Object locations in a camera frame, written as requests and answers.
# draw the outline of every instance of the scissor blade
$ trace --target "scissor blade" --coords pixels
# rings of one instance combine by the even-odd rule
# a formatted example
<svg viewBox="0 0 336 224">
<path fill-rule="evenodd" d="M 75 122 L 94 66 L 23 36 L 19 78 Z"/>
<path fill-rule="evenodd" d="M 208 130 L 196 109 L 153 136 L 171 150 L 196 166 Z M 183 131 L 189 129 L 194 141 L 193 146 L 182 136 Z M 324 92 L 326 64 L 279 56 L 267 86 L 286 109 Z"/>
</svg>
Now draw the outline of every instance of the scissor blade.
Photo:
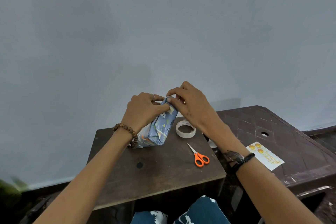
<svg viewBox="0 0 336 224">
<path fill-rule="evenodd" d="M 190 149 L 191 149 L 195 154 L 197 154 L 197 151 L 195 151 L 194 148 L 192 148 L 192 147 L 190 146 L 190 144 L 188 144 L 188 145 L 189 145 Z"/>
</svg>

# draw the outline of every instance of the hand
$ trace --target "hand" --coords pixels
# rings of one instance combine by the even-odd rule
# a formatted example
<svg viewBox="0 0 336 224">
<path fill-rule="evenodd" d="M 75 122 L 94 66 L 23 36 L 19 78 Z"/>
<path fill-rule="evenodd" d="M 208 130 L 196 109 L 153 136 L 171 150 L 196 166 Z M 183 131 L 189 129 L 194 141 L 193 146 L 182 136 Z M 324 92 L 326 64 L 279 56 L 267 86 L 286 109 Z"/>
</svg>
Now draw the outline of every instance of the hand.
<svg viewBox="0 0 336 224">
<path fill-rule="evenodd" d="M 131 127 L 136 133 L 151 123 L 156 116 L 169 110 L 169 105 L 160 105 L 155 101 L 162 101 L 165 98 L 150 93 L 140 93 L 133 96 L 127 104 L 127 109 L 121 123 Z"/>
<path fill-rule="evenodd" d="M 175 98 L 168 98 L 180 113 L 195 127 L 209 136 L 210 124 L 221 122 L 219 116 L 209 104 L 205 95 L 189 82 L 183 82 L 181 87 L 168 91 L 167 96 L 175 95 Z"/>
</svg>

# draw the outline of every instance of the bracelet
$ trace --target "bracelet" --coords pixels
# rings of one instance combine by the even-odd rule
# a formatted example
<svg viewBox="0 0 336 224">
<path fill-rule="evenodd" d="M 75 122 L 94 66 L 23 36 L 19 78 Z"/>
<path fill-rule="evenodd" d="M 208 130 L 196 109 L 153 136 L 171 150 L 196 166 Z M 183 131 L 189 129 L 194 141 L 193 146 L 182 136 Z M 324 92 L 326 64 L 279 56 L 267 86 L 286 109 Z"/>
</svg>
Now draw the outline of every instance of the bracelet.
<svg viewBox="0 0 336 224">
<path fill-rule="evenodd" d="M 126 129 L 129 133 L 132 134 L 133 139 L 130 142 L 130 145 L 128 146 L 128 148 L 134 148 L 136 146 L 136 144 L 138 143 L 138 135 L 136 134 L 136 132 L 129 126 L 123 124 L 123 123 L 118 123 L 114 126 L 113 131 L 116 131 L 118 128 L 124 128 Z"/>
<path fill-rule="evenodd" d="M 238 169 L 245 163 L 249 162 L 251 158 L 255 156 L 254 153 L 248 154 L 245 158 L 239 154 L 238 152 L 235 151 L 228 151 L 224 153 L 224 156 L 229 159 L 227 162 L 228 164 L 236 162 L 232 167 L 231 167 L 231 172 L 235 174 Z"/>
</svg>

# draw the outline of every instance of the adhesive tape roll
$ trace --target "adhesive tape roll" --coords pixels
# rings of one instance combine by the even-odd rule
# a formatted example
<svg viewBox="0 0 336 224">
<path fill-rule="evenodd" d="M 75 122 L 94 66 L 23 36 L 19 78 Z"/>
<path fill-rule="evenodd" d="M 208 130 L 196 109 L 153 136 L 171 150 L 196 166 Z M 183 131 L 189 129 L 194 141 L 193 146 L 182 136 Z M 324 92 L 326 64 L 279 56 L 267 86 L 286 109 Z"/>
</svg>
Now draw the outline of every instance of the adhesive tape roll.
<svg viewBox="0 0 336 224">
<path fill-rule="evenodd" d="M 184 125 L 192 127 L 193 131 L 191 131 L 190 133 L 184 133 L 184 132 L 179 131 L 179 127 L 184 126 Z M 182 121 L 180 121 L 176 124 L 176 133 L 178 134 L 178 136 L 180 136 L 182 138 L 190 138 L 190 137 L 193 137 L 195 135 L 196 128 L 193 125 L 191 125 L 189 121 L 182 120 Z"/>
</svg>

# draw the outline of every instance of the person's left arm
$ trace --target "person's left arm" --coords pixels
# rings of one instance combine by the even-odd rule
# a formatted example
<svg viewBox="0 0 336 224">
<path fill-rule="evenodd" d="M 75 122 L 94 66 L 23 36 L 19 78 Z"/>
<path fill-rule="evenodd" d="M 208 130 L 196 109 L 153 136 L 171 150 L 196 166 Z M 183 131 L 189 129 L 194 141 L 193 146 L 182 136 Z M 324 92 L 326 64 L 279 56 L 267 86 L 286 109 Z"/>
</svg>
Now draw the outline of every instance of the person's left arm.
<svg viewBox="0 0 336 224">
<path fill-rule="evenodd" d="M 149 93 L 133 96 L 127 105 L 121 123 L 138 133 L 157 115 L 169 110 L 168 104 L 158 105 L 155 101 L 164 98 Z M 111 139 L 58 195 L 34 224 L 85 224 L 95 207 L 110 173 L 132 140 L 132 135 L 118 128 Z"/>
</svg>

